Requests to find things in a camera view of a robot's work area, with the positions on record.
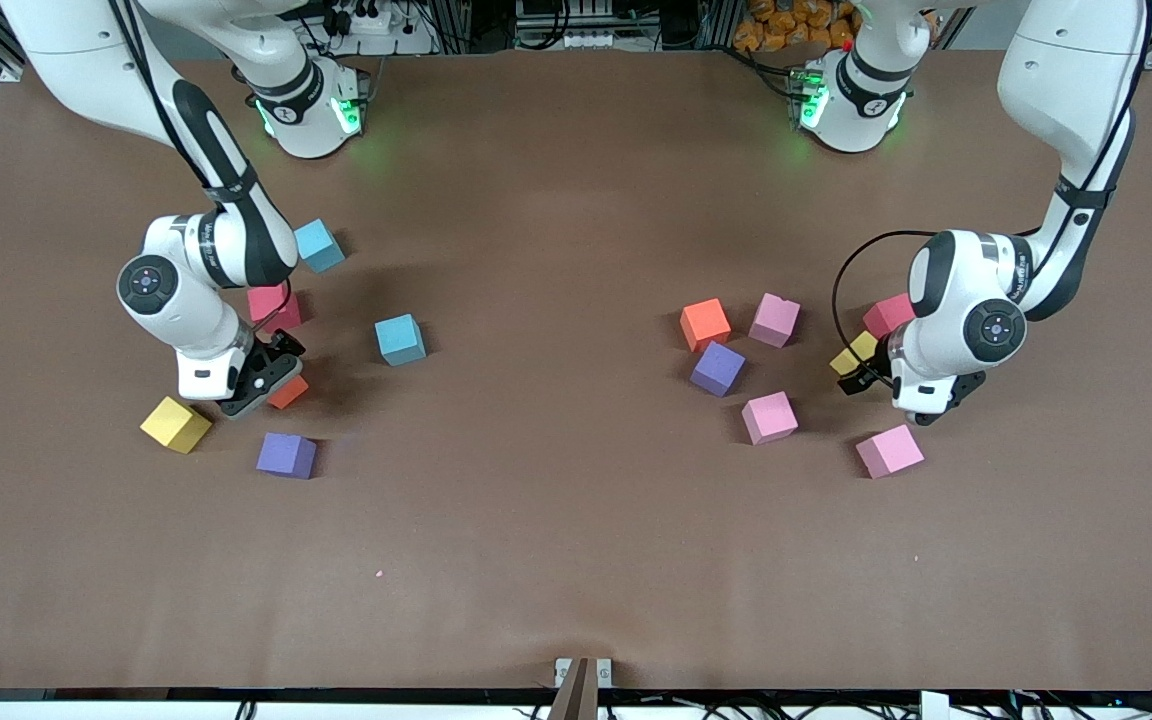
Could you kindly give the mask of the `purple foam cube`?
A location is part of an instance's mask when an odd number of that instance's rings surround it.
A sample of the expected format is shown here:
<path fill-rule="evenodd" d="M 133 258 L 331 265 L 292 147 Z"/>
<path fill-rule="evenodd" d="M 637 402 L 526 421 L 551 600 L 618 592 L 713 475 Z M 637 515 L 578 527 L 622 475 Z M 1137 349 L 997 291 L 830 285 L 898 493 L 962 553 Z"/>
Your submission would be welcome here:
<path fill-rule="evenodd" d="M 713 341 L 704 347 L 689 379 L 696 387 L 708 392 L 708 395 L 723 397 L 732 392 L 745 365 L 745 356 Z"/>
<path fill-rule="evenodd" d="M 268 432 L 262 438 L 256 469 L 273 477 L 308 480 L 314 473 L 316 458 L 314 439 Z"/>

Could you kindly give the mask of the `yellow foam cube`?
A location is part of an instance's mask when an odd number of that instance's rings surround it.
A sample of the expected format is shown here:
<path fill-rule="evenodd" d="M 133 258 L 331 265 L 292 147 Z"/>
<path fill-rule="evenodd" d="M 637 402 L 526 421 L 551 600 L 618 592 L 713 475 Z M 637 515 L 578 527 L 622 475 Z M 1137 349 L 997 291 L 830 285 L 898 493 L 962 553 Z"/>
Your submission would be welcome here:
<path fill-rule="evenodd" d="M 141 420 L 143 433 L 179 454 L 191 454 L 211 427 L 212 423 L 205 415 L 175 397 L 162 397 L 160 404 Z"/>
<path fill-rule="evenodd" d="M 858 336 L 846 346 L 844 350 L 838 353 L 829 366 L 838 377 L 850 376 L 864 369 L 864 364 L 872 361 L 878 348 L 878 340 L 869 331 L 863 331 Z"/>

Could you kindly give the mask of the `red foam cube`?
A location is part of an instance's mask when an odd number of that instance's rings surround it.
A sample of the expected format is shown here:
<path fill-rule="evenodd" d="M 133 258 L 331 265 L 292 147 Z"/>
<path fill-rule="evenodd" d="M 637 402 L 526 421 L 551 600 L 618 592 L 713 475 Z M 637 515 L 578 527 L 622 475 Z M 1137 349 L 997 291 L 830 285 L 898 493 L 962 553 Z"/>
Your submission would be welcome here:
<path fill-rule="evenodd" d="M 247 301 L 256 331 L 271 334 L 300 327 L 303 323 L 297 293 L 291 290 L 289 281 L 247 288 Z"/>
<path fill-rule="evenodd" d="M 882 340 L 890 336 L 901 325 L 911 323 L 915 316 L 908 293 L 899 293 L 870 306 L 867 313 L 863 316 L 863 324 L 865 331 L 876 340 Z"/>

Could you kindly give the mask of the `blue foam cube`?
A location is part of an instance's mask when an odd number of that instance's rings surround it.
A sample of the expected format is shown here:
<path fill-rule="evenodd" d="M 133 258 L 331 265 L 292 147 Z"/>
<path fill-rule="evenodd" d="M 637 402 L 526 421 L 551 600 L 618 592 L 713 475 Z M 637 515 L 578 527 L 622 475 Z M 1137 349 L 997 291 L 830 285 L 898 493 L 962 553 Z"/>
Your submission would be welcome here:
<path fill-rule="evenodd" d="M 385 364 L 401 366 L 429 356 L 420 325 L 414 314 L 393 316 L 374 324 L 376 340 Z"/>
<path fill-rule="evenodd" d="M 346 253 L 339 245 L 332 229 L 321 218 L 310 223 L 301 225 L 294 232 L 300 258 L 306 268 L 317 274 L 328 272 L 346 260 Z"/>

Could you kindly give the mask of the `pink foam cube with notch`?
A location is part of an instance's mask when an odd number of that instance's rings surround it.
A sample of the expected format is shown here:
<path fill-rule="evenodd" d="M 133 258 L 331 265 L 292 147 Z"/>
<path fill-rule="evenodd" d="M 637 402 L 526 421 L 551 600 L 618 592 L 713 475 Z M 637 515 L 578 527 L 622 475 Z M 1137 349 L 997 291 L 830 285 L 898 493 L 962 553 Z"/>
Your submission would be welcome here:
<path fill-rule="evenodd" d="M 756 305 L 748 338 L 774 348 L 783 348 L 794 338 L 801 309 L 803 306 L 799 302 L 783 300 L 774 293 L 763 293 Z"/>

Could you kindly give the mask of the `brown table cover sheet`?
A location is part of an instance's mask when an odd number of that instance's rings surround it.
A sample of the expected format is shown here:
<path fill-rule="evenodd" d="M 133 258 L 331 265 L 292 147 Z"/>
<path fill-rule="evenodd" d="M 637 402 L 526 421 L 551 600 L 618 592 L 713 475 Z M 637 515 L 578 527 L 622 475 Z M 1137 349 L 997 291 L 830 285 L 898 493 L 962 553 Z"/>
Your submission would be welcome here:
<path fill-rule="evenodd" d="M 1024 232 L 1059 162 L 1006 118 L 996 53 L 924 60 L 882 146 L 838 156 L 710 54 L 388 61 L 366 135 L 300 161 L 227 65 L 183 65 L 291 223 L 308 391 L 141 420 L 177 387 L 116 301 L 179 156 L 0 86 L 0 687 L 1152 687 L 1152 73 L 1078 296 L 1030 328 L 925 456 L 870 479 L 901 414 L 829 361 L 838 266 L 892 229 Z M 763 293 L 799 302 L 783 348 Z M 745 356 L 690 382 L 682 306 Z M 414 314 L 429 356 L 384 363 Z M 751 397 L 799 429 L 751 445 Z M 314 439 L 308 480 L 256 469 Z M 920 556 L 914 562 L 914 556 Z M 384 578 L 376 579 L 376 571 Z"/>

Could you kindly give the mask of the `white power strip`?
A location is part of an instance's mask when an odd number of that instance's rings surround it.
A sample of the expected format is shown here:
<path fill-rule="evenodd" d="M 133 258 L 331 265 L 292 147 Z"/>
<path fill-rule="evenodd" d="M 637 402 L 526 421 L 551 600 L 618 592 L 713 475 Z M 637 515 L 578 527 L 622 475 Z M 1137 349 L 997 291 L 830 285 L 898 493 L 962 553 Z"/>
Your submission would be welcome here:
<path fill-rule="evenodd" d="M 351 35 L 388 36 L 401 22 L 392 0 L 317 0 L 329 38 Z"/>

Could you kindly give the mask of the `orange bag pile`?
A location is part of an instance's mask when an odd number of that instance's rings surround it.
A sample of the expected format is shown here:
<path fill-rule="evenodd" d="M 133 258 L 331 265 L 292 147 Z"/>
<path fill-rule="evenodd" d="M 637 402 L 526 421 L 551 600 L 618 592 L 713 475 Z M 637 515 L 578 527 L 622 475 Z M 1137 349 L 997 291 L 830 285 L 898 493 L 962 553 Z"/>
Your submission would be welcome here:
<path fill-rule="evenodd" d="M 732 32 L 735 50 L 774 53 L 799 44 L 850 50 L 867 10 L 849 0 L 744 0 Z"/>

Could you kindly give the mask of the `grey electronics box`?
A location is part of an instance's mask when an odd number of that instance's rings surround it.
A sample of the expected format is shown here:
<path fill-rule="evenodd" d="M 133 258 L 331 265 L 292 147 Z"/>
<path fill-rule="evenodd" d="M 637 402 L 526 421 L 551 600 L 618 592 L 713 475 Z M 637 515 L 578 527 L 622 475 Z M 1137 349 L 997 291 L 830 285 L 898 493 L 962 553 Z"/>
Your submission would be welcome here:
<path fill-rule="evenodd" d="M 614 0 L 515 0 L 516 50 L 548 51 L 611 46 L 621 18 Z"/>

